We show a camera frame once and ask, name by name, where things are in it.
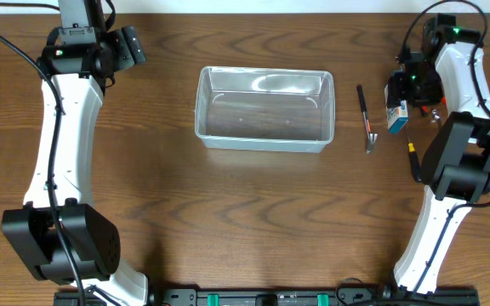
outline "wire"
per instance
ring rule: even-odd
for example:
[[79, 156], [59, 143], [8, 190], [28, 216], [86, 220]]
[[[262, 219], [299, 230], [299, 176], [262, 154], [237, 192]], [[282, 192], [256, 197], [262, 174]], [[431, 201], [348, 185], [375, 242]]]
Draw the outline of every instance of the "wire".
[[371, 288], [369, 288], [368, 286], [366, 286], [366, 284], [364, 284], [362, 282], [362, 280], [360, 279], [357, 279], [356, 277], [348, 277], [344, 280], [342, 280], [340, 283], [339, 283], [339, 286], [336, 288], [336, 298], [339, 300], [340, 303], [342, 303], [343, 305], [347, 305], [347, 302], [344, 301], [340, 296], [339, 296], [339, 289], [341, 288], [341, 285], [345, 284], [345, 283], [348, 283], [350, 281], [356, 281], [356, 282], [359, 282], [363, 287], [364, 289], [366, 289], [368, 292], [370, 292], [370, 294], [372, 295], [372, 298], [375, 297], [375, 292], [372, 291]]
[[89, 286], [88, 288], [86, 288], [86, 291], [87, 292], [96, 292], [98, 293], [102, 298], [104, 298], [105, 300], [107, 300], [107, 302], [109, 303], [112, 303], [114, 304], [115, 306], [121, 306], [120, 303], [118, 303], [117, 301], [115, 301], [112, 297], [109, 297], [109, 294], [107, 294], [107, 292], [99, 289], [96, 285], [92, 285], [92, 286]]
[[[474, 48], [472, 49], [472, 52], [470, 54], [470, 63], [469, 63], [469, 66], [470, 66], [470, 74], [472, 76], [472, 82], [474, 83], [474, 89], [476, 91], [478, 102], [479, 102], [480, 106], [482, 107], [482, 109], [487, 113], [487, 115], [490, 118], [490, 110], [485, 105], [485, 100], [484, 100], [483, 96], [481, 95], [481, 90], [480, 90], [480, 87], [479, 87], [479, 82], [477, 81], [476, 67], [475, 67], [476, 51], [483, 44], [483, 39], [487, 35], [487, 30], [488, 30], [487, 16], [485, 15], [485, 13], [481, 10], [481, 8], [479, 6], [475, 5], [474, 3], [471, 3], [470, 1], [466, 1], [466, 0], [445, 0], [445, 1], [440, 1], [440, 2], [437, 2], [437, 3], [434, 3], [434, 4], [430, 5], [428, 8], [426, 8], [421, 14], [419, 14], [415, 18], [415, 20], [413, 21], [413, 23], [411, 24], [411, 26], [407, 30], [406, 36], [405, 36], [404, 41], [402, 43], [401, 53], [399, 54], [399, 60], [400, 61], [403, 61], [404, 54], [407, 51], [407, 40], [409, 38], [409, 35], [410, 35], [412, 29], [417, 24], [417, 22], [419, 21], [419, 19], [424, 14], [426, 14], [426, 12], [428, 12], [429, 10], [431, 10], [432, 8], [434, 8], [434, 7], [438, 6], [438, 5], [441, 5], [441, 4], [444, 4], [444, 3], [450, 3], [450, 2], [468, 4], [471, 7], [473, 7], [481, 15], [481, 17], [483, 18], [483, 23], [484, 23], [483, 33], [481, 34], [480, 38], [478, 39], [478, 41], [474, 45]], [[451, 211], [448, 211], [447, 212], [446, 223], [443, 225], [442, 232], [440, 233], [440, 236], [438, 237], [438, 240], [437, 240], [437, 242], [435, 244], [434, 250], [432, 251], [432, 254], [430, 256], [429, 261], [426, 262], [426, 266], [424, 268], [423, 274], [420, 276], [417, 285], [413, 289], [412, 296], [417, 293], [418, 289], [423, 284], [424, 278], [428, 275], [428, 271], [430, 269], [430, 266], [432, 265], [432, 263], [434, 261], [434, 258], [436, 257], [436, 254], [438, 252], [438, 249], [440, 248], [440, 245], [442, 243], [443, 237], [444, 237], [444, 235], [447, 232], [447, 227], [449, 226], [449, 223], [451, 222], [451, 219], [453, 218], [455, 212], [457, 212], [459, 209], [465, 208], [465, 207], [470, 207], [470, 208], [486, 208], [486, 207], [490, 207], [490, 201], [487, 202], [487, 203], [483, 203], [483, 204], [475, 204], [475, 203], [472, 203], [472, 202], [467, 202], [466, 204], [457, 205], [457, 206], [453, 207], [453, 209], [451, 209]]]
[[107, 2], [107, 5], [109, 5], [109, 8], [111, 8], [111, 14], [105, 21], [105, 29], [109, 31], [111, 27], [115, 24], [115, 21], [117, 20], [117, 11], [115, 10], [115, 5], [112, 3], [111, 0], [105, 0]]
[[44, 4], [44, 3], [0, 3], [0, 7], [10, 7], [10, 8], [43, 8], [43, 9], [54, 9], [60, 11], [55, 5]]
[[86, 298], [84, 296], [84, 288], [83, 282], [81, 280], [81, 276], [78, 273], [77, 263], [75, 263], [75, 258], [73, 258], [71, 254], [71, 249], [67, 243], [66, 238], [64, 237], [64, 232], [61, 226], [60, 218], [58, 216], [58, 211], [56, 208], [56, 200], [54, 198], [54, 160], [56, 157], [56, 147], [58, 146], [58, 136], [60, 135], [60, 123], [62, 116], [62, 104], [60, 96], [56, 91], [56, 87], [50, 81], [49, 77], [41, 70], [41, 68], [35, 63], [33, 59], [31, 59], [24, 51], [20, 50], [18, 47], [14, 46], [10, 41], [5, 39], [0, 35], [0, 42], [5, 46], [11, 48], [15, 51], [19, 56], [21, 56], [28, 64], [30, 64], [35, 70], [39, 73], [39, 76], [48, 84], [52, 94], [54, 95], [54, 100], [56, 102], [55, 113], [56, 118], [54, 121], [54, 133], [52, 136], [52, 143], [50, 144], [50, 152], [48, 155], [48, 170], [47, 170], [47, 187], [48, 187], [48, 201], [50, 203], [50, 212], [52, 214], [52, 219], [54, 220], [54, 228], [56, 230], [56, 235], [58, 236], [58, 240], [60, 240], [60, 244], [64, 250], [64, 253], [67, 256], [67, 260], [69, 261], [69, 265], [71, 266], [71, 270], [73, 272], [73, 276], [75, 277], [75, 282], [77, 283], [77, 289], [79, 292], [79, 302], [80, 305], [86, 306]]

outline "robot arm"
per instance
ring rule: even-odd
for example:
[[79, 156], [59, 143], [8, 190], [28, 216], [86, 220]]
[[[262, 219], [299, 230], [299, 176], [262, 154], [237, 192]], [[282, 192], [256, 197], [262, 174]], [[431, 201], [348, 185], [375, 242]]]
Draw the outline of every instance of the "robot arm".
[[[94, 210], [90, 187], [94, 126], [105, 95], [105, 80], [114, 73], [145, 61], [135, 29], [127, 26], [107, 32], [114, 18], [103, 19], [95, 0], [61, 0], [63, 27], [56, 29], [62, 45], [51, 37], [37, 60], [62, 100], [63, 116], [54, 160], [54, 193], [60, 223], [71, 254], [83, 278], [83, 287], [108, 305], [147, 302], [148, 281], [120, 258], [117, 227]], [[21, 209], [3, 213], [3, 233], [37, 280], [59, 285], [77, 284], [69, 261], [51, 225], [45, 186], [48, 155], [54, 132], [56, 101], [43, 83], [44, 117], [37, 165]]]
[[[66, 199], [76, 199], [94, 207], [91, 190], [91, 161], [94, 126], [103, 104], [103, 93], [92, 78], [81, 78], [77, 73], [56, 75], [52, 82], [60, 93], [65, 115], [62, 116], [58, 148], [54, 164], [56, 202], [64, 206]], [[26, 192], [24, 205], [35, 208], [50, 207], [45, 188], [48, 153], [54, 132], [55, 101], [52, 91], [43, 82], [44, 117], [37, 165]]]
[[[464, 30], [461, 34], [466, 36], [459, 37], [462, 30], [456, 27], [455, 22], [454, 17], [443, 14], [427, 21], [422, 47], [424, 53], [409, 57], [412, 60], [406, 66], [411, 71], [407, 73], [414, 77], [409, 83], [401, 84], [402, 88], [412, 88], [414, 82], [415, 88], [428, 84], [426, 87], [432, 93], [443, 93], [449, 114], [446, 123], [425, 152], [421, 166], [422, 181], [426, 184], [423, 206], [411, 241], [394, 268], [396, 284], [400, 288], [422, 294], [436, 290], [436, 279], [447, 249], [471, 208], [461, 208], [452, 217], [448, 216], [449, 212], [457, 205], [476, 203], [481, 195], [490, 191], [490, 118], [478, 102], [469, 67], [477, 33]], [[413, 59], [422, 59], [424, 62], [418, 64]], [[483, 51], [479, 48], [474, 64], [476, 78], [490, 110], [490, 93], [482, 59]], [[439, 77], [441, 90], [432, 87], [432, 84], [436, 84], [436, 77], [425, 73], [428, 70], [436, 71], [435, 76]], [[421, 74], [424, 78], [415, 80]], [[407, 99], [412, 100], [412, 105], [424, 103], [424, 99], [419, 101], [418, 97], [424, 95], [415, 92], [409, 94]], [[468, 143], [476, 144], [484, 151], [480, 155], [467, 152]], [[446, 222], [447, 229], [436, 255], [430, 261]], [[428, 269], [428, 273], [421, 280], [425, 269]]]

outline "wood grain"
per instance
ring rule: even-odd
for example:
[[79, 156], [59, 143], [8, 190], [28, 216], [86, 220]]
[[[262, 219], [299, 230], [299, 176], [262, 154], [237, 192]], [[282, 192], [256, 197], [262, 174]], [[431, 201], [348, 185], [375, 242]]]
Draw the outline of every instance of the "wood grain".
[[[479, 27], [475, 16], [464, 16]], [[387, 133], [383, 88], [412, 14], [119, 15], [148, 62], [117, 74], [95, 131], [94, 199], [122, 255], [154, 281], [218, 287], [334, 287], [386, 281], [421, 208], [405, 140]], [[57, 16], [0, 16], [37, 57]], [[413, 37], [415, 46], [417, 34]], [[485, 71], [490, 87], [490, 27]], [[336, 135], [321, 154], [207, 150], [194, 134], [205, 65], [330, 71]], [[20, 207], [37, 156], [40, 80], [0, 43], [0, 222]], [[364, 153], [361, 83], [375, 152]], [[413, 113], [419, 155], [436, 124]], [[490, 305], [490, 209], [459, 229], [440, 285], [476, 286]], [[57, 286], [28, 274], [0, 229], [0, 305], [51, 304]]]

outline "clear plastic container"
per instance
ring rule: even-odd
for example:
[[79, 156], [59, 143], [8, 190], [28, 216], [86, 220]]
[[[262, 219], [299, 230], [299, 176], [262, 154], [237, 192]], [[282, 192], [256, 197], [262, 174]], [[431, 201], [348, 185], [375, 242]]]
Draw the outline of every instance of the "clear plastic container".
[[319, 153], [333, 139], [334, 108], [329, 72], [209, 66], [196, 135], [208, 148]]

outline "green connector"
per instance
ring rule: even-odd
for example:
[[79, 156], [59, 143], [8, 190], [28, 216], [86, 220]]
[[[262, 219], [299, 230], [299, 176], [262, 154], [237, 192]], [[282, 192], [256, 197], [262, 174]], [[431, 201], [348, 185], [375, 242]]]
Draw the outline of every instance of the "green connector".
[[317, 300], [319, 306], [329, 306], [330, 305], [330, 303], [328, 302], [328, 295], [327, 294], [317, 295], [316, 300]]
[[208, 294], [208, 306], [219, 306], [218, 294]]

